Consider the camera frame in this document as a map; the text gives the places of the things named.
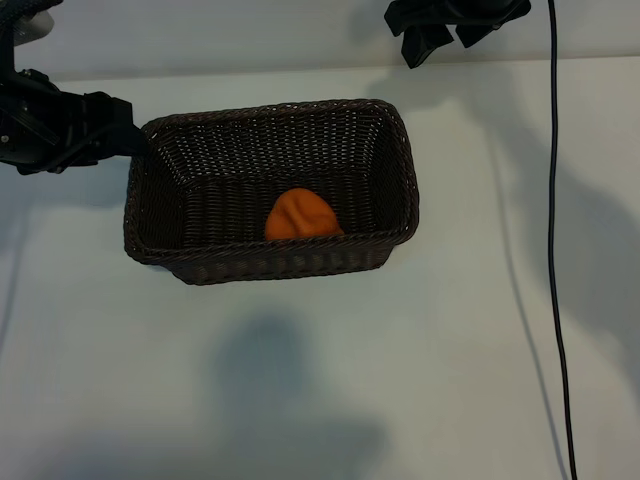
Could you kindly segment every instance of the wicker basket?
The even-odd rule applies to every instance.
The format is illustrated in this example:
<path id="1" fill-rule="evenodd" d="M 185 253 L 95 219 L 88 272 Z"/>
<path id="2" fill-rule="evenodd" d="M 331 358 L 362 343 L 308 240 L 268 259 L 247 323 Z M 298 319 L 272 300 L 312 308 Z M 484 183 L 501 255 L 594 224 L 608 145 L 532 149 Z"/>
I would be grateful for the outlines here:
<path id="1" fill-rule="evenodd" d="M 131 162 L 125 249 L 189 284 L 378 268 L 418 226 L 411 147 L 396 109 L 332 100 L 172 115 Z M 265 241 L 283 192 L 324 198 L 344 235 Z"/>

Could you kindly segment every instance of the black cable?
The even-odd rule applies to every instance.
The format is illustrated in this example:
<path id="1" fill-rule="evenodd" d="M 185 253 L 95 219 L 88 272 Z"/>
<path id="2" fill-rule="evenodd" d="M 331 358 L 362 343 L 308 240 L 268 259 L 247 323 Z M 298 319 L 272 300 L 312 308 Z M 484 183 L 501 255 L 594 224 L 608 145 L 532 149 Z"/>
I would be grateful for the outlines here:
<path id="1" fill-rule="evenodd" d="M 560 368 L 562 370 L 562 393 L 564 396 L 564 421 L 567 429 L 567 444 L 569 449 L 569 468 L 571 480 L 578 480 L 576 458 L 573 447 L 573 428 L 571 427 L 571 403 L 569 401 L 569 374 L 567 372 L 567 356 L 562 340 L 562 326 L 560 324 L 560 308 L 558 307 L 558 288 L 556 285 L 556 268 L 553 255 L 556 220 L 556 169 L 558 166 L 558 26 L 556 21 L 555 0 L 549 1 L 549 23 L 551 25 L 551 168 L 549 172 L 549 284 L 551 286 L 551 304 L 553 306 L 553 321 L 556 327 L 556 341 L 560 354 Z"/>

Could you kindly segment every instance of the white wall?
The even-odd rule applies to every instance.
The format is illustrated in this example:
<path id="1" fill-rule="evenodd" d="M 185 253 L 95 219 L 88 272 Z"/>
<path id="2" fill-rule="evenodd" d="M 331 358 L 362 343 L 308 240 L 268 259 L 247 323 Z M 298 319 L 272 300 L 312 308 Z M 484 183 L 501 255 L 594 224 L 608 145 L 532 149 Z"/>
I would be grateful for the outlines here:
<path id="1" fill-rule="evenodd" d="M 390 0 L 65 0 L 20 67 L 58 76 L 272 70 L 401 63 L 383 19 Z M 547 2 L 465 52 L 434 60 L 547 55 Z M 637 0 L 559 0 L 562 55 L 640 54 Z"/>

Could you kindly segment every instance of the orange object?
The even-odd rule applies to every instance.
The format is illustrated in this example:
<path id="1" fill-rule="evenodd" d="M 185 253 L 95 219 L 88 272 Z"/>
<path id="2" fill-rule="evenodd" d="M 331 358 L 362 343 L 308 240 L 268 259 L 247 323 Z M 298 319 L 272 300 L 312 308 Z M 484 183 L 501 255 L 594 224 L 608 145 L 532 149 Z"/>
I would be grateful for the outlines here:
<path id="1" fill-rule="evenodd" d="M 265 228 L 267 240 L 343 233 L 329 204 L 306 188 L 294 188 L 280 195 Z"/>

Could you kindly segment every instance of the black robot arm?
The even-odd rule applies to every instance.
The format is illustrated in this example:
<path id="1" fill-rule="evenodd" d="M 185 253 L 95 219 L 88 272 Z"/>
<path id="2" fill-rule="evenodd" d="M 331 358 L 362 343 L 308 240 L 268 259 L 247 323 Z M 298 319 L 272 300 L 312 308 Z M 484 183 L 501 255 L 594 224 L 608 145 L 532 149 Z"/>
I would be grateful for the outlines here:
<path id="1" fill-rule="evenodd" d="M 15 71 L 15 45 L 46 35 L 42 12 L 61 2 L 0 0 L 0 162 L 25 175 L 147 149 L 129 102 L 102 92 L 61 92 L 43 73 Z"/>
<path id="2" fill-rule="evenodd" d="M 530 10 L 529 0 L 395 0 L 384 18 L 394 36 L 404 33 L 402 56 L 415 68 L 453 42 L 447 25 L 468 48 Z"/>

